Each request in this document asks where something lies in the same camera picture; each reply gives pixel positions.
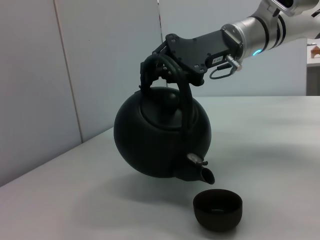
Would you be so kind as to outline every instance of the kettle lid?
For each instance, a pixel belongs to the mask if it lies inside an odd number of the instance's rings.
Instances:
[[[158,129],[179,131],[183,117],[179,91],[168,87],[153,87],[150,91],[140,103],[142,116]]]

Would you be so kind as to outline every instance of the kettle handle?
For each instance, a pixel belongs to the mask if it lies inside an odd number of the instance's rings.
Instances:
[[[180,91],[180,101],[182,108],[182,132],[187,133],[191,128],[194,116],[194,104],[191,89],[182,68],[169,56],[163,54],[152,54],[141,63],[140,80],[141,91],[150,89],[153,81],[159,79],[157,75],[157,65],[165,65],[176,80]]]

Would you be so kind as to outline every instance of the spout tip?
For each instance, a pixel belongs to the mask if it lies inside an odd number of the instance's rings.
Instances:
[[[215,183],[215,177],[213,173],[208,168],[203,168],[201,171],[202,181],[208,184],[214,184]]]

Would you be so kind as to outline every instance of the kettle body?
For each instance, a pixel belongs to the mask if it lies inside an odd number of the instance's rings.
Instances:
[[[182,135],[180,92],[152,87],[149,93],[155,97],[137,91],[116,115],[114,140],[122,157],[135,170],[151,177],[213,184],[213,175],[203,168],[202,161],[197,164],[186,159],[187,154],[193,154],[203,160],[210,147],[211,126],[203,107],[193,99],[192,123]]]

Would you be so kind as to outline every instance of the dark brown cup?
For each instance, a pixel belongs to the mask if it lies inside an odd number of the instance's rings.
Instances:
[[[242,199],[232,191],[211,189],[200,192],[193,200],[197,221],[213,232],[234,229],[242,218]]]

